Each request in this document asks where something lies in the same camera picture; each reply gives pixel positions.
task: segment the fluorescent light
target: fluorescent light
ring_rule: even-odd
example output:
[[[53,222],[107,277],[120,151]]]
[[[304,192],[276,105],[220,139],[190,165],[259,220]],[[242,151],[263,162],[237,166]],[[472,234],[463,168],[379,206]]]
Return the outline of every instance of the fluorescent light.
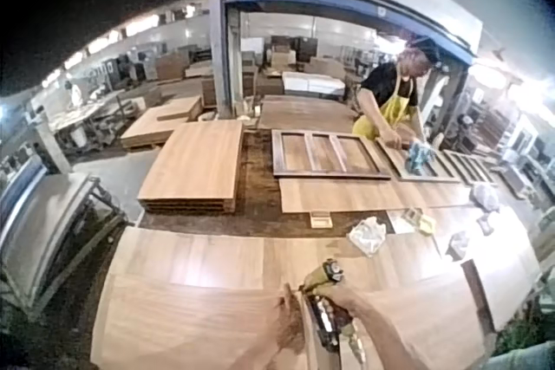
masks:
[[[109,44],[110,42],[107,38],[96,38],[88,45],[88,52],[90,54],[95,54],[101,49],[105,49]]]
[[[159,20],[160,20],[160,17],[158,15],[151,15],[151,16],[139,19],[137,21],[131,22],[125,28],[127,36],[133,36],[147,29],[154,28],[158,26]]]
[[[42,81],[42,87],[46,88],[48,87],[52,81],[54,81],[56,78],[58,78],[60,76],[60,74],[62,73],[62,71],[60,71],[60,69],[56,69],[54,71],[52,71],[48,77],[46,77],[45,80]]]
[[[70,56],[69,59],[63,63],[63,66],[66,69],[70,69],[71,67],[78,64],[81,61],[83,61],[83,53],[81,51],[78,51],[78,52],[75,52],[72,56]]]
[[[115,43],[120,40],[120,31],[112,29],[108,34],[108,43]]]

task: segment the human hand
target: human hand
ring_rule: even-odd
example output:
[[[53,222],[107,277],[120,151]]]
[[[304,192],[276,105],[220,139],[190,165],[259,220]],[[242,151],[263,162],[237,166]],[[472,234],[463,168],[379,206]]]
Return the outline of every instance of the human hand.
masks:
[[[360,295],[344,283],[320,285],[314,288],[312,293],[331,299],[338,307],[347,309],[352,316],[358,316],[366,304]]]
[[[290,348],[300,353],[304,348],[304,326],[301,305],[293,295],[289,283],[284,285],[284,296],[277,303],[279,317],[274,323],[277,347]]]
[[[401,149],[401,136],[391,127],[384,128],[380,131],[380,137],[383,142],[394,149]]]

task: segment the person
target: person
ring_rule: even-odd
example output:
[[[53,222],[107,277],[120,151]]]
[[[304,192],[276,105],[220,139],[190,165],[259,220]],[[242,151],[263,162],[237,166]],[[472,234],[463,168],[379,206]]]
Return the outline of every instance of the person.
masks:
[[[391,321],[380,314],[364,297],[341,282],[337,285],[319,286],[315,295],[326,296],[337,306],[347,309],[358,318],[382,360],[384,370],[426,370],[430,366],[412,346],[408,345]],[[273,359],[284,348],[299,354],[304,348],[304,325],[301,306],[286,284],[284,297],[278,302],[278,319],[257,342],[235,360],[229,370],[262,370],[268,368]]]
[[[73,108],[81,107],[83,105],[83,96],[79,86],[73,84],[71,81],[66,81],[65,88],[69,93],[69,98],[71,99],[71,105]]]
[[[410,116],[416,137],[425,140],[416,78],[427,74],[433,66],[441,66],[439,50],[433,40],[421,38],[408,44],[397,63],[376,67],[362,82],[356,97],[362,115],[353,125],[353,134],[370,140],[379,136],[387,146],[399,149],[402,137],[395,129]]]
[[[291,286],[284,285],[284,296],[277,301],[277,319],[257,341],[241,354],[229,370],[266,369],[284,348],[300,354],[304,348],[304,325],[301,306]]]

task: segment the worker in white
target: worker in white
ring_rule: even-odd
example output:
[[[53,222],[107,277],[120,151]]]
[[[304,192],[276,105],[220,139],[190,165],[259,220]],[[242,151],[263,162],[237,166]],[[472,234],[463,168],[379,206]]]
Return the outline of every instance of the worker in white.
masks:
[[[76,84],[71,83],[71,81],[66,81],[65,88],[69,92],[69,97],[71,98],[71,104],[73,108],[79,108],[83,105],[83,96],[81,94],[81,89]]]

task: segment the nail gun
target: nail gun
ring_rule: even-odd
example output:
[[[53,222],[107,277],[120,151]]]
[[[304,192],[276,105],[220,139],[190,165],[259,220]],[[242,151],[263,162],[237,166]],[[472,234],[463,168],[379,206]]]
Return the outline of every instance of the nail gun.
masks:
[[[334,362],[335,368],[341,368],[340,334],[348,339],[353,355],[361,368],[364,368],[366,354],[356,332],[353,317],[346,309],[338,307],[330,299],[312,293],[312,290],[318,286],[335,285],[342,279],[343,270],[337,261],[328,259],[305,277],[299,290],[309,307],[311,319],[316,323],[320,345],[328,353],[330,361]]]

